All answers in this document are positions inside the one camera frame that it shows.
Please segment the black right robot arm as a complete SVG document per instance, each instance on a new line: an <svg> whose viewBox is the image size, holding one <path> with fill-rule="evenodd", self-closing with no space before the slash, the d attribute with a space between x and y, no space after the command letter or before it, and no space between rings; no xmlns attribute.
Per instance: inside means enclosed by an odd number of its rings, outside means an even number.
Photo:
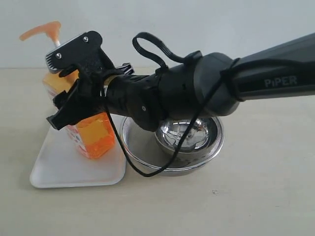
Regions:
<svg viewBox="0 0 315 236"><path fill-rule="evenodd" d="M154 74L135 75L129 65L115 67L96 31L46 55L50 72L60 77L79 72L70 90L53 99L58 110L48 121L55 129L109 112L156 131L169 118L223 117L246 100L315 93L314 34L237 59L200 51L180 57L148 32L137 34L132 43L139 54L158 64Z"/></svg>

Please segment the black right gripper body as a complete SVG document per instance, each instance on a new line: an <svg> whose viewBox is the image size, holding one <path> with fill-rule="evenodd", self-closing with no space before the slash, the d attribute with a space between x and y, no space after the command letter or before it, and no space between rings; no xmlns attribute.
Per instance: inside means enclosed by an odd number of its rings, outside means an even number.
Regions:
<svg viewBox="0 0 315 236"><path fill-rule="evenodd" d="M85 79L91 82L100 82L104 87L104 82L109 80L111 76L131 75L134 69L130 63L124 63L119 67L115 67L111 59L100 49L97 60L88 59L83 64L75 65L79 70L79 79ZM104 99L103 105L106 107L107 100L105 98L105 89L103 88Z"/></svg>

